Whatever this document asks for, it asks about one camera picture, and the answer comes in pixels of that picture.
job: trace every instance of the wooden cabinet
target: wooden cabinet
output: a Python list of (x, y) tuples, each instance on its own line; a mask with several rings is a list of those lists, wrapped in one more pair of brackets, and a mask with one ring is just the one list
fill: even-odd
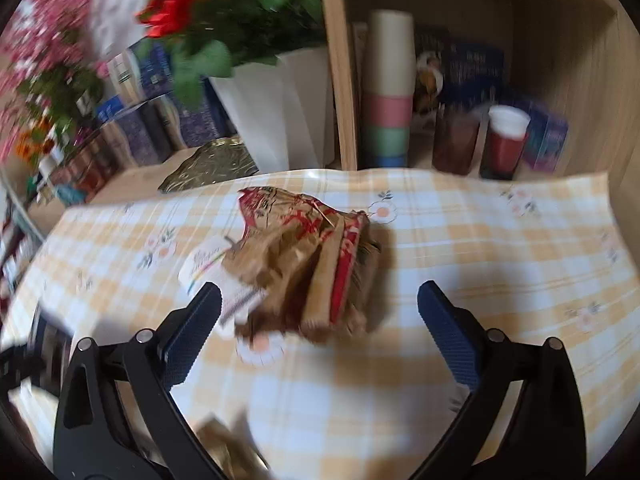
[(324, 5), (344, 170), (358, 168), (351, 23), (366, 20), (371, 9), (405, 10), (416, 23), (445, 26), (504, 50), (505, 82), (569, 122), (556, 176), (609, 172), (614, 211), (640, 260), (640, 36), (619, 0), (324, 0)]

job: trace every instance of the blue gripper pad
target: blue gripper pad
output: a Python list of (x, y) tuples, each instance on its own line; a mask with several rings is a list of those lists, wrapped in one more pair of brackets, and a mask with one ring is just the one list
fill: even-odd
[(474, 391), (481, 375), (482, 326), (468, 310), (454, 307), (435, 282), (420, 287), (418, 312), (455, 380)]
[(169, 391), (183, 383), (213, 326), (220, 317), (222, 295), (213, 283), (205, 283), (184, 310), (184, 318), (163, 349), (162, 386)]

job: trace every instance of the white flower pot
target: white flower pot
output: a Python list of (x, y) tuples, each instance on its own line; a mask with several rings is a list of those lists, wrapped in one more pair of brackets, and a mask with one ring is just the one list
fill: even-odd
[(324, 168), (334, 153), (334, 92), (326, 47), (249, 63), (212, 77), (229, 117), (262, 173)]

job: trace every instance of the checkered tablecloth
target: checkered tablecloth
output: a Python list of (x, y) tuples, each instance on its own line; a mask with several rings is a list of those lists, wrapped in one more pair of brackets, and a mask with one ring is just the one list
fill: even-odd
[[(383, 321), (365, 339), (326, 348), (274, 340), (265, 360), (211, 336), (172, 390), (192, 427), (213, 414), (230, 426), (246, 418), (281, 479), (407, 478), (454, 418), (456, 386), (416, 309), (418, 286), (435, 280), (486, 328), (521, 342), (564, 341), (590, 468), (622, 432), (640, 401), (640, 290), (603, 175), (510, 185), (416, 170), (309, 170), (73, 208), (28, 271), (2, 346), (26, 338), (38, 300), (74, 342), (119, 342), (156, 327), (187, 303), (177, 275), (188, 253), (215, 234), (241, 237), (237, 192), (248, 185), (369, 213), (383, 246), (371, 300)], [(513, 385), (482, 456), (495, 450), (516, 394)], [(56, 403), (28, 384), (14, 401), (50, 457)]]

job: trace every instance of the metal screw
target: metal screw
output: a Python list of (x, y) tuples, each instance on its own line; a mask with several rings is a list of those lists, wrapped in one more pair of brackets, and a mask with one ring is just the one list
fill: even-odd
[(84, 352), (85, 350), (91, 348), (92, 344), (93, 342), (91, 341), (90, 337), (84, 337), (80, 341), (78, 341), (78, 350)]
[(150, 328), (143, 328), (140, 332), (136, 334), (136, 341), (139, 343), (146, 343), (151, 341), (151, 338), (154, 336), (154, 331)]
[(486, 335), (489, 338), (489, 341), (493, 341), (494, 343), (501, 343), (505, 339), (504, 332), (502, 330), (498, 330), (497, 328), (490, 328), (486, 331)]
[(554, 350), (562, 350), (562, 348), (564, 348), (562, 341), (560, 341), (557, 337), (549, 338), (549, 346), (551, 346), (551, 348), (553, 348)]

